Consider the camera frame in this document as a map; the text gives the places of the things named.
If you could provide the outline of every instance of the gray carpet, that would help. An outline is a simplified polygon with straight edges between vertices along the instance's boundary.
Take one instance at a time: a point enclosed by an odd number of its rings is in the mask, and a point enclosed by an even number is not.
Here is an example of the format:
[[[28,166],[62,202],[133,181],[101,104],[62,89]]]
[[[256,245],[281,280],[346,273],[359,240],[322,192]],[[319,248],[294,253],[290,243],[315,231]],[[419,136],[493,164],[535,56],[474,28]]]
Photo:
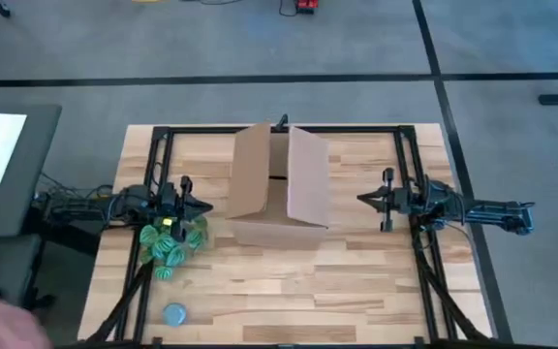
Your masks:
[[[326,0],[314,16],[292,18],[277,14],[275,0],[11,5],[15,17],[0,17],[0,79],[428,72],[404,0]],[[558,71],[558,1],[423,6],[444,72]],[[558,81],[447,88],[476,195],[538,202],[533,235],[485,232],[514,339],[558,345],[558,107],[537,104]],[[130,123],[255,122],[284,112],[300,122],[442,121],[431,82],[0,88],[0,100],[63,106],[45,171],[75,186],[112,181]],[[46,318],[64,343],[77,333],[91,260],[56,248],[38,284],[67,300]]]

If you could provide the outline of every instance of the open cardboard box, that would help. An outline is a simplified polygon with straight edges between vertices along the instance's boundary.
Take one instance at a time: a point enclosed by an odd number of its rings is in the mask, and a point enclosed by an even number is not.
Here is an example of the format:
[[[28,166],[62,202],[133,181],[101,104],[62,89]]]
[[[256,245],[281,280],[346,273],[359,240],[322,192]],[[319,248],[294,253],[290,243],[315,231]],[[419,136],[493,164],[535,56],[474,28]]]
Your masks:
[[[227,218],[236,240],[264,247],[311,249],[328,227],[328,144],[296,127],[270,123],[238,132]]]

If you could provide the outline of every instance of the blue bottle cap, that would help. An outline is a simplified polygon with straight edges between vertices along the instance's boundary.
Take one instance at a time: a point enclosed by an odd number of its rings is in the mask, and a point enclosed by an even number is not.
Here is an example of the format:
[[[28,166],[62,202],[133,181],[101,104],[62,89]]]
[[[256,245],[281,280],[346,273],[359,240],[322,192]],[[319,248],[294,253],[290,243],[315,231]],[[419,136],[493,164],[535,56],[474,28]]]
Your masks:
[[[168,304],[163,309],[163,321],[171,327],[178,327],[186,320],[186,307],[180,303]]]

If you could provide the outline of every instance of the red object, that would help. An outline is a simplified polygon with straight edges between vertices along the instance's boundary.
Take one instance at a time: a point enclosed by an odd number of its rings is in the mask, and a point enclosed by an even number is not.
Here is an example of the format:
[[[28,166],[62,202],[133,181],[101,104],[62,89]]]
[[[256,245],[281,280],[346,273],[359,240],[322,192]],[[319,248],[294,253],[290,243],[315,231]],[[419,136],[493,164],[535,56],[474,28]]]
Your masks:
[[[317,9],[318,0],[298,0],[296,6],[299,9]]]

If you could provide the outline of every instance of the wooden table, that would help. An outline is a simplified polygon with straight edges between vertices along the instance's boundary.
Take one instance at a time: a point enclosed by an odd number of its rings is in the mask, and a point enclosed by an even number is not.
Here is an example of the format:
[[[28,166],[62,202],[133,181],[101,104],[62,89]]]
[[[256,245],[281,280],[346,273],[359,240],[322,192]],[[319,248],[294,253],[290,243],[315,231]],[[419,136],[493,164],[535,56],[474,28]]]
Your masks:
[[[453,183],[440,126],[415,127],[425,172]],[[152,128],[129,126],[115,191],[142,183]],[[170,181],[189,175],[194,195],[215,209],[208,215],[207,250],[177,270],[172,281],[152,282],[145,343],[153,336],[164,343],[383,344],[427,338],[407,218],[396,215],[394,231],[383,234],[380,215],[356,199],[381,185],[382,170],[397,165],[392,135],[320,136],[330,144],[332,214],[327,239],[315,251],[238,245],[223,218],[233,135],[175,137]],[[438,234],[452,296],[490,335],[469,242],[453,229]],[[103,233],[79,338],[92,334],[119,299],[132,236],[130,230]],[[171,302],[186,305],[186,325],[163,325],[162,310]],[[440,303],[436,297],[434,302],[444,335]],[[136,310],[134,301],[127,337]]]

